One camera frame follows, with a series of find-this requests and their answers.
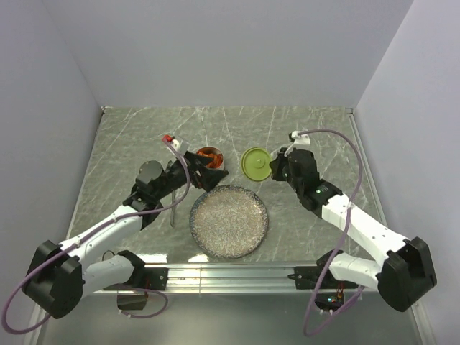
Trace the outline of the beige round lunch box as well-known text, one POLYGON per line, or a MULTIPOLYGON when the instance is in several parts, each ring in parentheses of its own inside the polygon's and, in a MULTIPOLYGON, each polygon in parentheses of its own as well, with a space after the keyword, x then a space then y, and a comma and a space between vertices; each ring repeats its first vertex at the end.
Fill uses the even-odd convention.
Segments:
POLYGON ((222 180, 227 172, 224 169, 224 155, 215 147, 202 147, 196 154, 200 156, 199 173, 203 178, 215 178, 222 180))

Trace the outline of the orange fried piece top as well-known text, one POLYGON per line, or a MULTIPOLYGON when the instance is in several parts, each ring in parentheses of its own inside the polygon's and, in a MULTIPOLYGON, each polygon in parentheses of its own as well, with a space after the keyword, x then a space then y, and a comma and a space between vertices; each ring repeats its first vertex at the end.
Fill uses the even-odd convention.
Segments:
POLYGON ((200 155, 211 159, 211 161, 206 164, 208 168, 218 169, 223 165, 224 157, 222 154, 200 152, 200 155))

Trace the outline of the green round lid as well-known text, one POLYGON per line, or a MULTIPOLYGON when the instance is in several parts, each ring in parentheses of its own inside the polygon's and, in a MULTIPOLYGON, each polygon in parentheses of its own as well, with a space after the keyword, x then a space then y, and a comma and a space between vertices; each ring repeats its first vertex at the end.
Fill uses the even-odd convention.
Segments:
POLYGON ((254 182, 262 182, 271 175, 271 156, 266 149, 251 147, 241 157, 241 171, 254 182))

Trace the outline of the stainless steel tongs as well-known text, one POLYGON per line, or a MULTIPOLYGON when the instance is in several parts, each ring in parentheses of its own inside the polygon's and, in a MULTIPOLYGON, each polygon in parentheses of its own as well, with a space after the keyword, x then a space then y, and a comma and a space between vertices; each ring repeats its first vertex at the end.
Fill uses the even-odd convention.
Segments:
POLYGON ((170 209, 170 226, 171 227, 175 226, 175 215, 176 215, 176 209, 177 209, 175 202, 176 202, 176 191, 174 190, 171 193, 171 204, 172 204, 172 207, 170 209))

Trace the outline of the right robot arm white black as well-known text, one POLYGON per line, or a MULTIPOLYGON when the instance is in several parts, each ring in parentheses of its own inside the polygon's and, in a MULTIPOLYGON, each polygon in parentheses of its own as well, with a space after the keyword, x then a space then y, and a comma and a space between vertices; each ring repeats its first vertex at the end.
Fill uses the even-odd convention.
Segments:
POLYGON ((300 204, 353 239, 371 259, 342 251, 317 269, 325 287, 339 281, 376 290, 393 309, 403 312, 437 284, 431 252, 419 237, 398 234, 358 206, 330 182, 320 178, 312 152, 283 147, 271 161, 272 179, 285 181, 300 204))

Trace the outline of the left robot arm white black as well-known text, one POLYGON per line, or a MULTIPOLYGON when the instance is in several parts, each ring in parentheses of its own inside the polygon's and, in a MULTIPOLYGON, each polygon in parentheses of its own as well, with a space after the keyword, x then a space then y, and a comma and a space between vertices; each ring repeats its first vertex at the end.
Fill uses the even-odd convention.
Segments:
POLYGON ((213 190, 229 173, 210 168, 210 161, 186 152, 166 167, 155 160, 145 162, 129 197, 110 216, 59 244, 45 241, 38 246, 22 292, 59 319, 98 290, 117 284, 140 287, 145 263, 134 253, 121 251, 107 263, 97 259, 122 239, 149 226, 166 209, 161 200, 177 189, 213 190))

